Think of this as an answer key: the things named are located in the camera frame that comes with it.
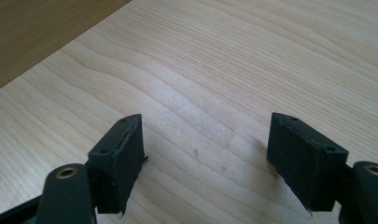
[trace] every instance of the black plastic part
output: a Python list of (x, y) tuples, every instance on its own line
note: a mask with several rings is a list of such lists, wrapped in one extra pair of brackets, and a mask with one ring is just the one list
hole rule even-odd
[(332, 210), (347, 157), (347, 150), (301, 120), (273, 113), (267, 159), (306, 209)]
[(378, 224), (378, 164), (359, 161), (353, 167), (354, 197), (364, 223)]
[(0, 214), (0, 224), (35, 223), (39, 201), (40, 196)]
[(340, 224), (364, 224), (357, 207), (357, 201), (353, 196), (355, 193), (353, 176), (353, 169), (345, 165), (338, 182), (335, 184), (336, 201), (342, 206), (339, 215)]
[(68, 164), (46, 178), (36, 224), (96, 223), (86, 166)]
[(119, 120), (90, 151), (86, 163), (98, 213), (125, 213), (144, 161), (142, 116)]

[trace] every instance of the black plastic jaw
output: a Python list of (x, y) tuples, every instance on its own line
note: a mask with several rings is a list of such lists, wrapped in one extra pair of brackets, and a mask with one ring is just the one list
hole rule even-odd
[(98, 213), (125, 213), (145, 159), (142, 116), (117, 121), (90, 151), (86, 163)]
[(267, 159), (306, 209), (331, 211), (348, 151), (299, 119), (273, 113)]

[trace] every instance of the light wood surface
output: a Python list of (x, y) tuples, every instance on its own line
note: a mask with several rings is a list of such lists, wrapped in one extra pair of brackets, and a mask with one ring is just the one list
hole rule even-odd
[(0, 89), (0, 213), (142, 113), (149, 161), (100, 223), (338, 223), (267, 163), (274, 111), (378, 162), (378, 1), (134, 0)]
[(128, 0), (0, 0), (0, 88)]

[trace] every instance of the small hole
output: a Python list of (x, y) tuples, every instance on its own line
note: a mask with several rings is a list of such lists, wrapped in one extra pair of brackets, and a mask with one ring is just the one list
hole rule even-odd
[(75, 175), (76, 173), (77, 173), (76, 168), (72, 168), (72, 167), (65, 168), (65, 169), (61, 170), (60, 172), (58, 172), (57, 178), (58, 179), (66, 179), (66, 178), (69, 178), (69, 177)]
[(73, 170), (64, 170), (61, 172), (61, 176), (71, 175), (72, 173), (73, 173)]
[(378, 166), (377, 165), (367, 165), (364, 167), (368, 172), (378, 175)]
[(104, 149), (101, 149), (99, 152), (102, 153), (102, 154), (106, 154), (108, 153), (110, 150), (107, 149), (107, 148), (104, 148)]

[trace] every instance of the wooden table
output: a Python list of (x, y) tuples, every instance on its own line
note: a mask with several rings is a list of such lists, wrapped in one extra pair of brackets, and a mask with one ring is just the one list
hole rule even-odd
[(377, 0), (133, 0), (0, 89), (0, 213), (141, 113), (149, 161), (100, 223), (337, 223), (266, 161), (274, 111), (378, 162)]

